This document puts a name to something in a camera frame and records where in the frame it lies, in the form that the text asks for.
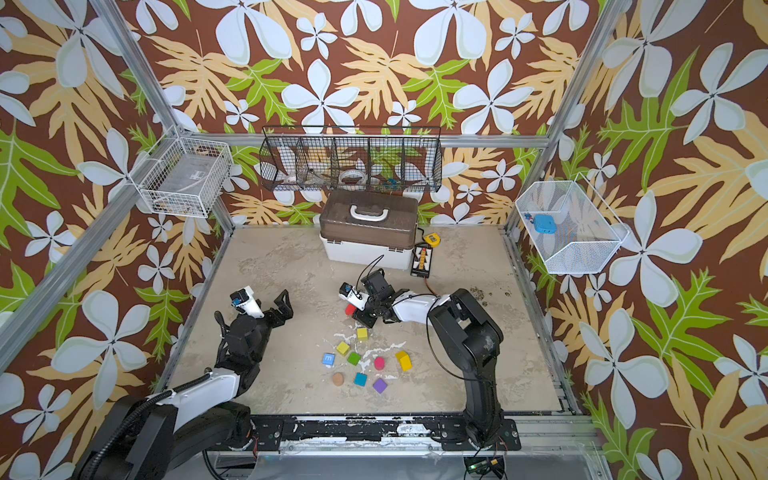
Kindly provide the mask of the yellow wood block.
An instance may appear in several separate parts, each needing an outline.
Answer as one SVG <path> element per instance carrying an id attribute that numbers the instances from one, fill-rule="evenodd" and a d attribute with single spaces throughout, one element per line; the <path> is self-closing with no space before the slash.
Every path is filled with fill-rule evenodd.
<path id="1" fill-rule="evenodd" d="M 395 354 L 395 358 L 403 372 L 407 372 L 412 369 L 412 361 L 407 352 L 399 351 Z"/>

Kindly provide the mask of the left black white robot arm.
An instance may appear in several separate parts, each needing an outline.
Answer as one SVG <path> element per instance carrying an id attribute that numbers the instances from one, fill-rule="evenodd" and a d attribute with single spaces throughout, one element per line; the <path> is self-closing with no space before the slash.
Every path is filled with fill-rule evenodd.
<path id="1" fill-rule="evenodd" d="M 237 403 L 255 382 L 274 329 L 292 319 L 288 291 L 262 309 L 251 288 L 230 296 L 237 316 L 214 314 L 221 341 L 213 368 L 145 397 L 128 396 L 109 412 L 78 461 L 76 479 L 161 479 L 215 446 L 248 444 L 251 410 Z"/>

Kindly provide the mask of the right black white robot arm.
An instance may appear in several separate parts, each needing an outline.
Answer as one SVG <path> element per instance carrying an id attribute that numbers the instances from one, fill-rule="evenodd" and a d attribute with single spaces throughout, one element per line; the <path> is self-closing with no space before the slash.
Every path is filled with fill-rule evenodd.
<path id="1" fill-rule="evenodd" d="M 396 290 L 381 269 L 362 278 L 360 289 L 344 282 L 339 297 L 354 308 L 352 317 L 371 328 L 377 320 L 415 322 L 434 331 L 465 384 L 463 418 L 468 439 L 476 447 L 493 442 L 503 410 L 498 399 L 496 365 L 504 335 L 484 307 L 466 289 L 449 295 Z"/>

